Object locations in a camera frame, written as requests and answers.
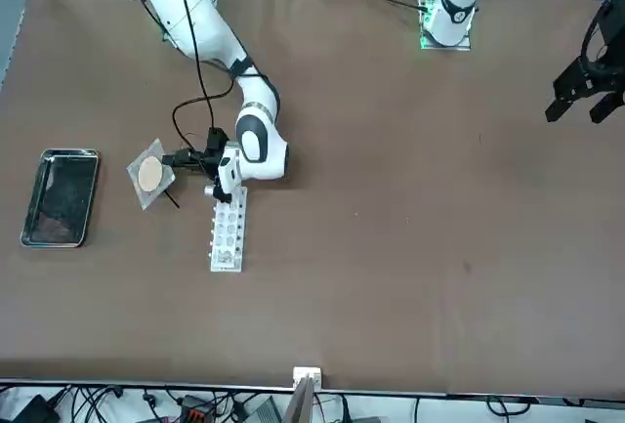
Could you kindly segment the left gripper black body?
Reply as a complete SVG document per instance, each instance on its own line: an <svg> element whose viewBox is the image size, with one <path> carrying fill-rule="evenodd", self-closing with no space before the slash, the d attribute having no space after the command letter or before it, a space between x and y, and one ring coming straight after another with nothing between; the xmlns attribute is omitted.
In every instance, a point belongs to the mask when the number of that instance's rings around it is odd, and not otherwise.
<svg viewBox="0 0 625 423"><path fill-rule="evenodd" d="M590 61L587 49L596 29L604 41L604 53ZM624 79L624 0L606 0L592 19L583 39L583 76L585 91Z"/></svg>

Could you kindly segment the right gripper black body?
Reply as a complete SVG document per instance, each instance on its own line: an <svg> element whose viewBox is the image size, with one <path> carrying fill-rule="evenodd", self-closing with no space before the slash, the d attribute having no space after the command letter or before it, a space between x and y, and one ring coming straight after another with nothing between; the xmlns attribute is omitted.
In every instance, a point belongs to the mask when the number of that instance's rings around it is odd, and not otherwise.
<svg viewBox="0 0 625 423"><path fill-rule="evenodd" d="M206 140L206 148L200 153L199 165L209 179L216 179L218 167L224 154L229 137L220 127L210 127Z"/></svg>

